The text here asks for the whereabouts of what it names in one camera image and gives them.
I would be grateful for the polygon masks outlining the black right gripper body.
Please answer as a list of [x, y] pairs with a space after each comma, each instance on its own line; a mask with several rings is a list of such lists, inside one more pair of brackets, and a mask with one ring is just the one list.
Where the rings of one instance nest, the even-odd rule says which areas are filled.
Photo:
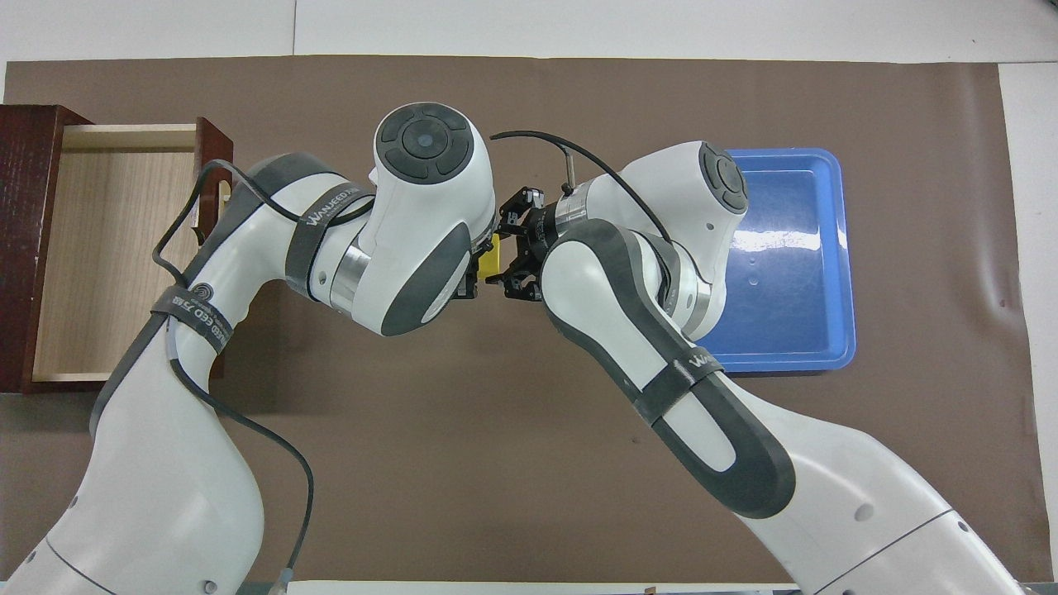
[[536, 259], [542, 264], [544, 263], [547, 253], [550, 248], [557, 244], [559, 234], [555, 224], [555, 211], [558, 203], [549, 204], [549, 206], [544, 208], [544, 241], [543, 242], [529, 242], [526, 238], [517, 238], [517, 258], [516, 259]]

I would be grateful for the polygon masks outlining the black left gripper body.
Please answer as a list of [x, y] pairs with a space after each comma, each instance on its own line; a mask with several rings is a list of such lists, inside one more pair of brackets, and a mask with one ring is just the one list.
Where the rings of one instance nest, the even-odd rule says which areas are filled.
[[456, 300], [474, 300], [474, 298], [477, 298], [480, 257], [480, 251], [475, 251], [469, 254], [469, 262], [466, 264], [464, 275], [462, 275], [462, 280], [457, 283], [455, 288]]

